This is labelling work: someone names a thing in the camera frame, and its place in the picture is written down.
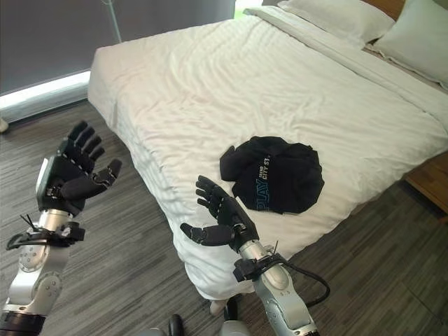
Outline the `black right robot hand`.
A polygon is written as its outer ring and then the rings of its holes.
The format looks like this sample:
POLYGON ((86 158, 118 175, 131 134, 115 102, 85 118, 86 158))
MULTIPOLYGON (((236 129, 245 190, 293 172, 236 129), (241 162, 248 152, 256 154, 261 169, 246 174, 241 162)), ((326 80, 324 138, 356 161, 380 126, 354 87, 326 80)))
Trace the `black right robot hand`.
POLYGON ((202 175, 195 185, 197 203, 208 209, 216 224, 200 228, 182 223, 180 229, 186 237, 203 246, 228 245, 236 253, 245 243, 259 240, 255 223, 235 198, 202 175))

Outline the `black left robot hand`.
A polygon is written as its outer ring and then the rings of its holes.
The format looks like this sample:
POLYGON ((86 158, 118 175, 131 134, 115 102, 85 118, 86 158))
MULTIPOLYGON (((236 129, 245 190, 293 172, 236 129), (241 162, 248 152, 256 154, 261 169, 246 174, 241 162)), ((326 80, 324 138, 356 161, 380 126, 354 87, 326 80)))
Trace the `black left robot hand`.
POLYGON ((77 216, 86 200, 115 183, 122 168, 119 159, 94 171, 98 158, 105 153, 101 143, 102 138, 84 120, 73 127, 41 167, 36 186, 39 211, 58 210, 77 216))

